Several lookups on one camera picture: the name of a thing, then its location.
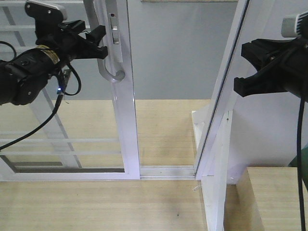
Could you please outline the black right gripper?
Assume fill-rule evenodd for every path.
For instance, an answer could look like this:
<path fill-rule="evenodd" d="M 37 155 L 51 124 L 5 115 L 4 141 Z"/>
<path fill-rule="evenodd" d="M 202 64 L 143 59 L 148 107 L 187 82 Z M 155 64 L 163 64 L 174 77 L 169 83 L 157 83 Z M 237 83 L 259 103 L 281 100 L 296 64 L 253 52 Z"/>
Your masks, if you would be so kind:
<path fill-rule="evenodd" d="M 281 59 L 276 67 L 265 67 L 280 55 Z M 240 96 L 290 92 L 299 98 L 308 97 L 306 38 L 294 40 L 258 38 L 242 44 L 241 56 L 259 71 L 247 78 L 234 79 L 233 90 Z"/>

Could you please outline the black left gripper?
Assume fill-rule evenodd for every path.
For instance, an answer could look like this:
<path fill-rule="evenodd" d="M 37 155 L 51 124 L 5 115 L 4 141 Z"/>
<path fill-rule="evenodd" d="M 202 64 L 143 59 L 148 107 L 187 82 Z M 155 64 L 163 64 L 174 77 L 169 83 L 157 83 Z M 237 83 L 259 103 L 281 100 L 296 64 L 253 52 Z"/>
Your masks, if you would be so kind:
<path fill-rule="evenodd" d="M 105 26 L 99 25 L 86 34 L 79 35 L 86 29 L 85 22 L 75 20 L 52 24 L 41 20 L 35 21 L 37 36 L 35 58 L 41 62 L 59 63 L 73 59 L 104 59 L 108 56 L 106 46 L 99 47 L 106 35 Z"/>

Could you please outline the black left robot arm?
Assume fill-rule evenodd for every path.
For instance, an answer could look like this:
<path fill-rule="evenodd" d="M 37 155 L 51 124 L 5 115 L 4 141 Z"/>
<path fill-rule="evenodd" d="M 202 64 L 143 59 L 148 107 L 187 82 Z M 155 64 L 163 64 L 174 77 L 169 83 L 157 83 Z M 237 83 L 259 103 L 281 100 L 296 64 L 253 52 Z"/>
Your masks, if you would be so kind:
<path fill-rule="evenodd" d="M 64 95 L 67 80 L 62 69 L 74 59 L 104 59 L 107 47 L 99 43 L 106 34 L 99 25 L 83 38 L 85 22 L 48 25 L 36 22 L 36 47 L 23 52 L 10 61 L 0 62 L 0 103 L 26 105 L 33 102 L 39 92 L 55 76 L 58 94 Z"/>

